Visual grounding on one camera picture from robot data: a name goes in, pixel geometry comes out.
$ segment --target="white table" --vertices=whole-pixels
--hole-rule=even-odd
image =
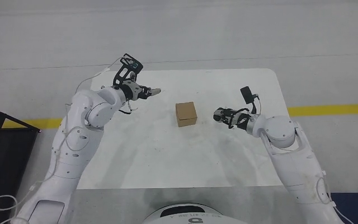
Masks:
[[[94,78],[91,89],[110,86],[115,73]],[[260,95],[267,117],[288,115],[272,70],[142,71],[137,83],[162,92],[133,102],[131,115],[114,115],[78,189],[282,185],[260,139],[213,120],[218,107],[249,106],[244,86]],[[175,103],[189,101],[197,122],[178,128]]]

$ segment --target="yellow floor line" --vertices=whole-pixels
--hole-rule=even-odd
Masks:
[[[327,106],[297,106],[287,108],[290,116],[322,116],[358,114],[358,104],[327,105]]]
[[[322,116],[322,115],[347,115],[358,114],[358,104],[351,105],[327,105],[327,106],[297,106],[287,108],[290,116]],[[42,118],[23,120],[40,129],[58,128],[62,118]],[[6,120],[2,128],[19,128],[21,125]]]

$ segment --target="black frame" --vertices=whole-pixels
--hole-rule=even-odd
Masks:
[[[21,124],[23,128],[2,128],[5,120]],[[15,196],[41,129],[0,112],[0,195]],[[0,208],[14,205],[13,199],[1,198]],[[0,212],[0,222],[7,220],[11,211]]]

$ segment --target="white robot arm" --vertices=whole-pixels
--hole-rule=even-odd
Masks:
[[[12,223],[69,223],[73,211],[72,194],[98,149],[104,125],[127,101],[147,99],[160,93],[160,89],[136,83],[136,76],[143,68],[137,60],[125,54],[121,62],[123,66],[113,86],[99,91],[82,90],[73,96],[71,109],[53,140],[45,180],[39,181],[38,191],[23,205]]]
[[[242,88],[241,92],[246,103],[253,105],[251,113],[247,108],[219,108],[214,112],[214,120],[229,125],[229,128],[235,125],[262,139],[281,182],[295,198],[308,224],[343,223],[335,211],[335,203],[327,196],[326,172],[319,165],[301,126],[287,116],[266,119],[264,115],[256,114],[254,100],[258,95],[251,94],[248,87]],[[299,147],[286,149],[296,139]]]

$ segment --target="small brown box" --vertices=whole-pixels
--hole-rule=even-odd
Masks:
[[[193,125],[196,123],[196,111],[193,102],[175,104],[178,127]]]

